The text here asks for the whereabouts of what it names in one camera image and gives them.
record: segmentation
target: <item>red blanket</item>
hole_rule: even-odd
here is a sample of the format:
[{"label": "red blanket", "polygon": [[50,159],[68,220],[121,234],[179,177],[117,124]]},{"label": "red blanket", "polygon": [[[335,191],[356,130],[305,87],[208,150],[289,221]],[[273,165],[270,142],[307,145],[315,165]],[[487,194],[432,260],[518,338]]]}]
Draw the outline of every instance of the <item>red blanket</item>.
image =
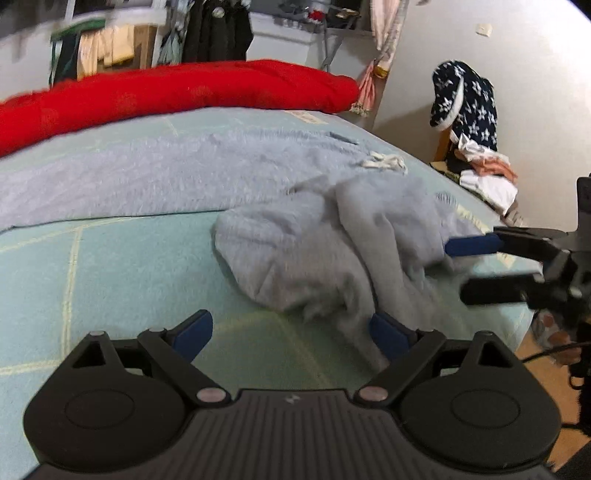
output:
[{"label": "red blanket", "polygon": [[275,60],[99,74],[0,103],[0,157],[54,135],[136,116],[206,106],[337,113],[357,95],[351,78]]}]

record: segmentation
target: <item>blue gripper pad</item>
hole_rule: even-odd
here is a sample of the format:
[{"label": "blue gripper pad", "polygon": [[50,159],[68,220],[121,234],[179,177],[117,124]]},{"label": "blue gripper pad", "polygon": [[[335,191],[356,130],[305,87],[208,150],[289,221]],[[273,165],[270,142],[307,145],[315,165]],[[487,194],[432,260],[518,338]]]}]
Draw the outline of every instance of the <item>blue gripper pad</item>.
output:
[{"label": "blue gripper pad", "polygon": [[390,361],[407,353],[417,343],[417,332],[406,328],[385,312],[376,312],[369,321],[372,340]]},{"label": "blue gripper pad", "polygon": [[495,233],[486,235],[450,238],[445,245],[445,253],[450,257],[496,254],[504,242]]},{"label": "blue gripper pad", "polygon": [[207,310],[199,310],[180,325],[167,332],[173,350],[192,362],[212,339],[213,318]]}]

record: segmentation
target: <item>circular black cover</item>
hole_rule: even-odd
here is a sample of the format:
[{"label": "circular black cover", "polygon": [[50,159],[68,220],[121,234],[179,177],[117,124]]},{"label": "circular black cover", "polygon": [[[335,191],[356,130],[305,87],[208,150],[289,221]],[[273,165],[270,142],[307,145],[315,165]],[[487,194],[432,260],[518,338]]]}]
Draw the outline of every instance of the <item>circular black cover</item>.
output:
[{"label": "circular black cover", "polygon": [[31,400],[23,420],[40,461],[82,472],[117,470],[163,450],[183,425],[183,400],[159,380],[124,370],[105,375],[100,367],[56,378]]},{"label": "circular black cover", "polygon": [[476,472],[544,461],[560,428],[552,399],[513,368],[475,373],[433,378],[402,399],[401,423],[413,441]]}]

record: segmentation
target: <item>crumpled gray cloth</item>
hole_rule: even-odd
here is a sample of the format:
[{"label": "crumpled gray cloth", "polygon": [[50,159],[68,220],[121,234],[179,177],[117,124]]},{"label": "crumpled gray cloth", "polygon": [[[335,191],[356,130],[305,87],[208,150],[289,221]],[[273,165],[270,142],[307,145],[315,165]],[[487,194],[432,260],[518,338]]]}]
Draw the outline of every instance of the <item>crumpled gray cloth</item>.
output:
[{"label": "crumpled gray cloth", "polygon": [[321,176],[271,203],[223,212],[215,247],[250,298],[331,319],[383,368],[368,333],[376,307],[412,329],[439,324],[445,312],[424,268],[444,260],[450,237],[479,233],[456,215],[453,200],[428,194],[420,179],[371,171],[336,183]]},{"label": "crumpled gray cloth", "polygon": [[0,173],[0,232],[266,202],[295,182],[362,170],[371,158],[366,146],[332,132],[253,128],[124,142]]}]

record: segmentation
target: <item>label on mattress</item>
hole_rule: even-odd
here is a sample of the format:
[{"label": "label on mattress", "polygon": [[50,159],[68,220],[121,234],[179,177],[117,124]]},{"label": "label on mattress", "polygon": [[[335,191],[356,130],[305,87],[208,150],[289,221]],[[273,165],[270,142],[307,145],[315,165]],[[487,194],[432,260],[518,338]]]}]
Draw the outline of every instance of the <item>label on mattress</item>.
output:
[{"label": "label on mattress", "polygon": [[296,118],[299,118],[301,121],[306,122],[307,124],[312,125],[328,125],[328,122],[321,120],[317,116],[312,115],[310,112],[306,112],[305,110],[283,110],[285,113],[289,113]]},{"label": "label on mattress", "polygon": [[[479,218],[476,218],[470,210],[466,209],[462,205],[457,206],[456,212],[460,217],[470,220],[474,224],[474,226],[478,228],[482,233],[492,232],[491,227],[482,222]],[[514,255],[499,252],[497,253],[496,257],[499,259],[499,262],[501,262],[506,268],[511,268],[513,266],[513,263],[515,263]]]}]

